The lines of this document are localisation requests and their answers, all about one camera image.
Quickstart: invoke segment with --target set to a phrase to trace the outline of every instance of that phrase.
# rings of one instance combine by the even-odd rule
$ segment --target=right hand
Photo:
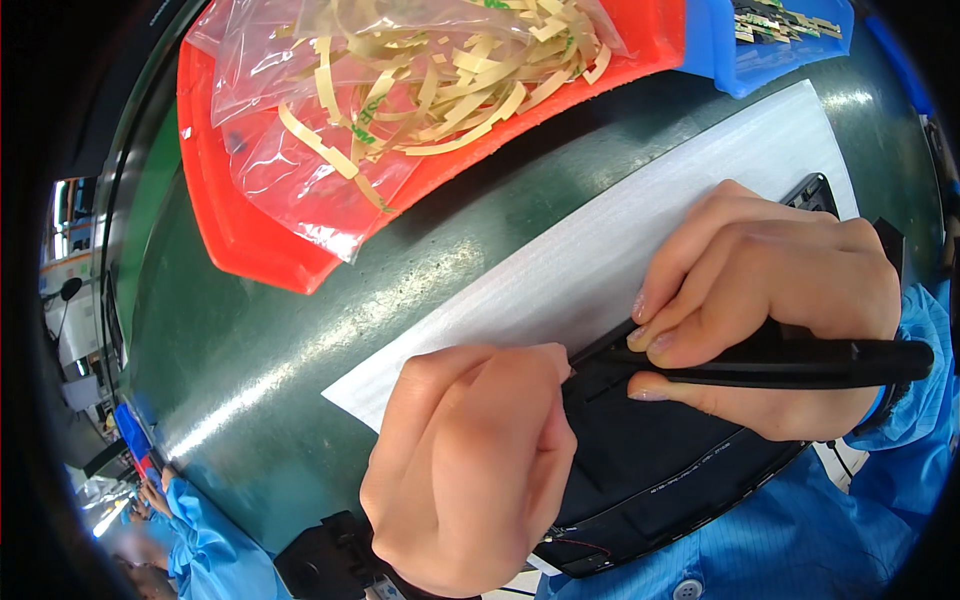
[[[641,328],[628,344],[668,369],[716,358],[767,317],[828,340],[890,340],[900,323],[897,271],[870,223],[772,203],[732,180],[690,209],[651,261],[640,294]],[[627,392],[683,402],[784,441],[846,435],[878,388],[729,388],[639,372]]]
[[[174,514],[170,510],[170,504],[167,503],[167,497],[156,490],[154,482],[148,480],[143,484],[143,495],[147,496],[147,501],[150,502],[150,506],[154,507],[155,511],[160,511],[173,518]]]

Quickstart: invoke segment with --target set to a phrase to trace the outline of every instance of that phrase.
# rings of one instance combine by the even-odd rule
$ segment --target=blue sleeve
[[[948,284],[937,290],[941,299]],[[958,383],[953,374],[948,305],[934,299],[922,286],[903,293],[900,333],[904,340],[920,340],[933,349],[930,376],[915,381],[880,427],[844,441],[870,458],[850,485],[850,495],[889,508],[910,527],[920,530],[933,511],[947,481],[958,430]]]
[[[179,598],[289,597],[267,553],[190,483],[173,478],[167,502],[174,514],[171,525],[185,537],[190,550],[188,571],[178,576],[178,582],[186,583]]]

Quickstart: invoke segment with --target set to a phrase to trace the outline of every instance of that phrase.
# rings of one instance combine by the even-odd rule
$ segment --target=blue plastic tray
[[[789,44],[736,44],[730,0],[686,0],[686,56],[677,70],[713,78],[716,88],[743,98],[758,87],[816,60],[846,56],[853,36],[847,0],[783,0],[784,7],[840,26],[843,39],[801,36]]]
[[[147,440],[147,435],[143,433],[143,429],[140,428],[140,424],[136,422],[136,419],[131,415],[130,407],[126,404],[120,404],[117,406],[116,411],[114,411],[113,418],[116,420],[120,435],[124,441],[127,442],[127,446],[130,447],[133,458],[140,461],[147,455],[151,446]]]

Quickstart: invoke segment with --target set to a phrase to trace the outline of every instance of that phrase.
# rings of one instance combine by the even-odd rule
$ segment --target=fingernail
[[[640,338],[642,338],[646,330],[647,330],[647,326],[641,325],[640,327],[637,327],[636,329],[631,331],[630,335],[627,336],[627,344],[630,344],[631,342],[635,342],[636,340],[639,340]]]
[[[675,334],[673,331],[664,331],[662,334],[654,338],[654,341],[650,343],[650,346],[647,347],[647,353],[657,354],[663,352],[673,344],[673,338]]]
[[[530,346],[530,349],[539,350],[550,358],[557,368],[557,374],[561,381],[566,381],[570,377],[570,364],[567,362],[566,347],[563,344],[550,342],[549,344]]]
[[[637,390],[627,397],[631,400],[643,400],[644,402],[659,402],[660,400],[670,399],[663,394],[657,394],[656,392],[651,392],[650,390]]]
[[[640,317],[640,313],[643,312],[643,304],[646,303],[646,298],[643,296],[643,289],[640,289],[640,293],[636,295],[636,300],[634,300],[634,312],[633,315],[637,318]]]

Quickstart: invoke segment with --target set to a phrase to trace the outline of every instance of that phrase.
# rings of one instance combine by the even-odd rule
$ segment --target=black cable
[[[532,591],[524,591],[524,590],[522,590],[522,589],[513,589],[513,588],[498,588],[498,589],[501,589],[501,590],[503,590],[503,591],[511,591],[511,592],[513,592],[513,593],[518,593],[518,594],[520,594],[521,596],[531,596],[531,597],[536,596],[536,594],[535,594],[534,592],[532,592]]]
[[[60,348],[60,335],[63,333],[63,323],[66,322],[66,309],[70,306],[70,300],[63,305],[63,317],[60,318],[60,329],[57,330],[57,349]]]
[[[850,477],[851,480],[853,480],[853,473],[851,473],[850,470],[847,468],[847,463],[843,462],[843,457],[840,456],[840,450],[837,449],[836,440],[830,440],[829,442],[825,442],[825,444],[829,449],[833,450],[834,454],[837,455],[837,460],[840,461],[840,467],[843,467],[843,470],[847,473],[847,476]]]

